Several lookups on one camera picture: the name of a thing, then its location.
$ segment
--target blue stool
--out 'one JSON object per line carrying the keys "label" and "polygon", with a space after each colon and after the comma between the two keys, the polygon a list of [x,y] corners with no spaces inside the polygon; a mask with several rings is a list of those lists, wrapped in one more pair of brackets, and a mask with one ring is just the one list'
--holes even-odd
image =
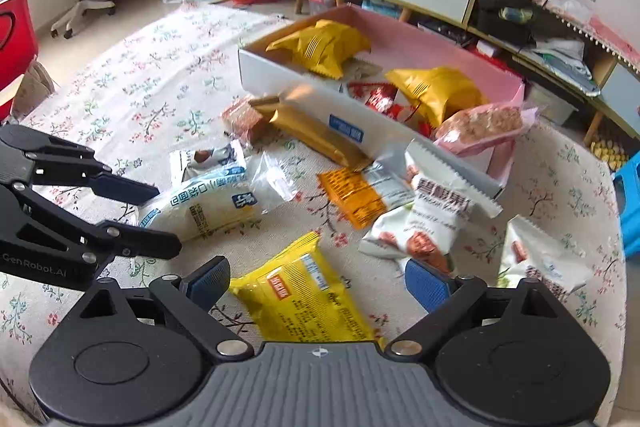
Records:
{"label": "blue stool", "polygon": [[640,153],[613,179],[620,212],[622,243],[627,257],[640,252]]}

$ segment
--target white cardboard box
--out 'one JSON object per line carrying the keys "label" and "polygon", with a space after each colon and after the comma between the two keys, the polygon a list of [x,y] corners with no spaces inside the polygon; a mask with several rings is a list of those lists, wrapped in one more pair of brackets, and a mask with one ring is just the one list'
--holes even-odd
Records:
{"label": "white cardboard box", "polygon": [[513,143],[495,147],[484,172],[486,155],[477,158],[476,165],[481,167],[478,169],[472,165],[473,161],[457,158],[403,124],[366,107],[344,92],[336,91],[333,83],[296,71],[287,65],[288,52],[265,52],[270,42],[313,25],[321,18],[350,24],[365,33],[372,42],[370,60],[375,64],[384,62],[396,64],[395,68],[422,69],[455,64],[471,78],[482,80],[485,89],[479,87],[492,102],[521,102],[524,97],[524,85],[519,78],[456,47],[446,38],[430,36],[406,23],[352,6],[340,6],[297,21],[240,49],[242,87],[258,97],[279,94],[287,102],[296,104],[307,114],[349,137],[365,154],[380,160],[401,176],[405,175],[406,169],[404,150],[416,139],[485,194],[494,197],[500,193],[511,170]]}

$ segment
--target storage box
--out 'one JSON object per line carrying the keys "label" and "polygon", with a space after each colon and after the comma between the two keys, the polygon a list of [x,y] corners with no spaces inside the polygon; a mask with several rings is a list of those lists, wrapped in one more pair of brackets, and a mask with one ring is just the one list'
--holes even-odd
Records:
{"label": "storage box", "polygon": [[473,160],[453,156],[401,123],[339,92],[336,82],[319,80],[306,73],[290,62],[289,52],[265,51],[270,42],[313,26],[319,19],[348,24],[364,33],[371,42],[371,53],[361,52],[356,57],[379,65],[383,71],[453,66],[471,77],[491,102],[521,102],[524,98],[524,85],[517,77],[458,48],[448,39],[354,6],[339,6],[299,20],[240,49],[242,87],[254,96],[280,94],[287,102],[348,136],[367,155],[402,176],[404,150],[416,139],[486,194],[496,196],[500,192],[513,162],[512,142],[495,147],[484,172],[484,165],[476,168]]}
{"label": "storage box", "polygon": [[569,102],[538,84],[529,84],[527,103],[537,105],[541,109],[540,114],[556,125],[564,125],[572,113],[577,111]]}

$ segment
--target clear plastic bag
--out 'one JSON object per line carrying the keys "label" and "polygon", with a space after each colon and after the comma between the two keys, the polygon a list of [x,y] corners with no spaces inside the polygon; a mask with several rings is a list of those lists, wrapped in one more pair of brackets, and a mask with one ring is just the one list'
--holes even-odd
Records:
{"label": "clear plastic bag", "polygon": [[182,182],[231,163],[246,167],[245,156],[250,156],[250,153],[245,153],[239,140],[231,140],[227,145],[213,149],[173,151],[169,153],[171,184],[178,187]]}
{"label": "clear plastic bag", "polygon": [[166,190],[136,215],[140,227],[188,241],[266,214],[295,192],[278,162],[262,153],[249,157],[246,167],[231,163]]}
{"label": "clear plastic bag", "polygon": [[438,127],[435,144],[457,156],[479,154],[528,132],[537,112],[537,107],[524,109],[513,102],[458,111]]}

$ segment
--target blue gripper pad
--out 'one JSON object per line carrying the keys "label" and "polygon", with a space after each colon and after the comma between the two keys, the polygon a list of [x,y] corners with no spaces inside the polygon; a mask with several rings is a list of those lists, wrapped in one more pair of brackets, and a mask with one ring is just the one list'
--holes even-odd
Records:
{"label": "blue gripper pad", "polygon": [[412,259],[404,270],[404,284],[420,306],[431,313],[456,290],[456,284],[444,273]]}
{"label": "blue gripper pad", "polygon": [[180,291],[209,313],[229,288],[231,267],[226,257],[217,255],[180,281]]}

